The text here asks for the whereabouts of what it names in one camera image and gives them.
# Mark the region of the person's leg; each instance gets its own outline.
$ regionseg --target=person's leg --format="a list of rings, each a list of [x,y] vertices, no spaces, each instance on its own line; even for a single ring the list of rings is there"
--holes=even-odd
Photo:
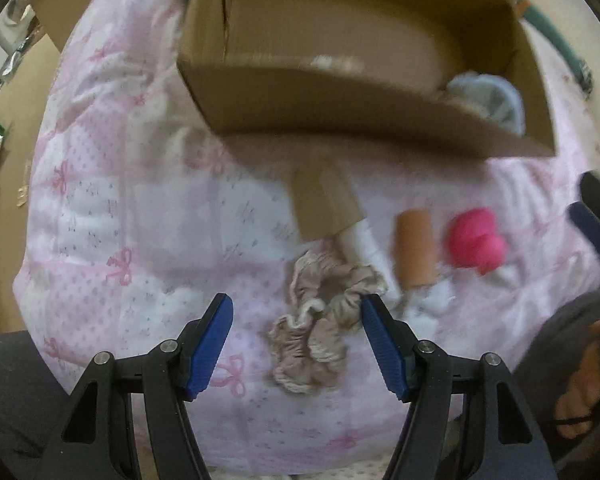
[[[0,458],[18,480],[34,478],[68,398],[29,333],[0,334]]]
[[[599,320],[600,290],[567,303],[542,326],[513,372],[539,422],[554,420],[558,398],[595,340],[590,327]]]

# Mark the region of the toilet paper roll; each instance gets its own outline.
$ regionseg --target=toilet paper roll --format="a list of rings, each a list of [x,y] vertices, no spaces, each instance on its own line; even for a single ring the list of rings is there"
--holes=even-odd
[[[401,213],[396,222],[395,255],[402,290],[433,285],[438,280],[431,214],[422,209]]]
[[[387,292],[382,298],[387,306],[395,306],[402,297],[400,287],[395,280],[391,261],[378,247],[368,220],[365,218],[353,224],[340,231],[336,237],[348,263],[371,266],[382,274],[387,285]]]

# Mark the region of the light blue cloth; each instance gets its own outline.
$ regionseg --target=light blue cloth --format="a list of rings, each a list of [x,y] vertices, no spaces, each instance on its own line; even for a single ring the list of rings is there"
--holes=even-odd
[[[448,83],[446,97],[467,103],[467,108],[480,110],[485,118],[518,136],[525,134],[522,97],[516,87],[503,77],[465,72]]]

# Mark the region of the metal screw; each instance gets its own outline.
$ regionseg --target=metal screw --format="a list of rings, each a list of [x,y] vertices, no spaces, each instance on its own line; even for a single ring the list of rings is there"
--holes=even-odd
[[[436,346],[431,341],[423,339],[422,341],[418,341],[418,350],[423,354],[433,354],[436,350]]]
[[[492,352],[485,354],[484,360],[487,361],[487,364],[491,365],[491,366],[498,366],[502,362],[502,359],[500,358],[500,356],[498,354],[494,354]]]
[[[175,352],[177,348],[178,342],[175,339],[167,339],[167,341],[160,343],[160,350],[162,350],[165,354]]]
[[[109,360],[110,357],[111,354],[109,352],[99,352],[93,358],[93,362],[97,365],[103,365]]]

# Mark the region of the white tissue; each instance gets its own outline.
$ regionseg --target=white tissue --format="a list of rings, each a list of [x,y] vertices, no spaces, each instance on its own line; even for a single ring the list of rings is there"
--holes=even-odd
[[[493,285],[514,289],[520,286],[520,276],[516,266],[502,265],[485,274]]]
[[[425,312],[430,316],[440,316],[449,310],[456,298],[451,279],[447,278],[431,286],[421,286],[410,291],[408,310]]]
[[[409,325],[418,339],[434,341],[438,332],[438,320],[426,312],[407,310],[402,320]]]
[[[376,244],[367,219],[340,231],[337,239],[342,255],[348,263],[371,266],[382,274],[387,285],[387,292],[383,295],[384,302],[389,307],[395,306],[402,297],[400,286],[395,280],[391,262]]]

